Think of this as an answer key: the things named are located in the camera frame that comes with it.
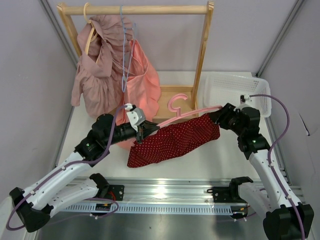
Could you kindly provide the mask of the red polka dot skirt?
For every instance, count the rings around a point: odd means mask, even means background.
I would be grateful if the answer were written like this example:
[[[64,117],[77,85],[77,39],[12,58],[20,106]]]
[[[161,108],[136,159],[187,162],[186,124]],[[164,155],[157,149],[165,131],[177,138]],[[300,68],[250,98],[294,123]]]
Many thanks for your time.
[[[182,157],[220,137],[220,128],[209,114],[171,124],[134,144],[129,151],[127,166],[140,168]]]

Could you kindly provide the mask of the pink plastic hanger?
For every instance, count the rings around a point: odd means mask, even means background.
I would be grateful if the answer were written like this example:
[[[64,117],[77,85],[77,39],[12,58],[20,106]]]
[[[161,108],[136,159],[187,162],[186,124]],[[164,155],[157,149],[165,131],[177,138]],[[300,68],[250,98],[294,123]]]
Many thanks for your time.
[[[189,112],[182,113],[181,107],[173,107],[173,103],[179,99],[183,99],[184,101],[186,101],[188,99],[188,96],[184,93],[178,93],[169,99],[169,101],[167,102],[167,108],[170,112],[175,113],[175,116],[171,117],[161,123],[158,123],[157,124],[158,127],[163,128],[173,122],[184,119],[186,117],[191,117],[191,116],[199,114],[199,113],[206,113],[206,112],[213,111],[213,110],[218,111],[218,110],[222,109],[221,105],[215,105],[215,106],[211,106],[211,107],[195,109],[195,110],[191,110]]]

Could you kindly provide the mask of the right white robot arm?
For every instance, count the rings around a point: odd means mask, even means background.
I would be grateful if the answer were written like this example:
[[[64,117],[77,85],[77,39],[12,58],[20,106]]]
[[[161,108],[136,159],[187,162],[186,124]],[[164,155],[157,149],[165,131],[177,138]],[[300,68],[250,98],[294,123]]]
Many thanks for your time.
[[[227,103],[209,114],[221,129],[237,135],[240,151],[257,172],[266,193],[248,177],[231,180],[228,196],[234,202],[246,201],[262,218],[269,240],[305,240],[310,233],[314,211],[303,204],[282,175],[278,162],[272,159],[272,147],[260,133],[260,111],[242,104]]]

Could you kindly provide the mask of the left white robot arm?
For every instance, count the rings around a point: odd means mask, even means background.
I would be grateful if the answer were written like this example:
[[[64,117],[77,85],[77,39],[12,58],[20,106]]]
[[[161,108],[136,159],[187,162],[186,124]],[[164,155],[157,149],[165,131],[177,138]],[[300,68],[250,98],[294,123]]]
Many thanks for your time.
[[[116,125],[111,114],[102,114],[63,163],[29,187],[15,187],[9,193],[13,205],[10,217],[17,214],[21,227],[32,233],[45,226],[58,212],[80,201],[107,200],[114,204],[116,198],[112,196],[110,184],[99,173],[74,187],[67,185],[105,158],[111,145],[130,139],[141,143],[160,128],[138,114],[130,112],[129,115],[132,119],[128,123]]]

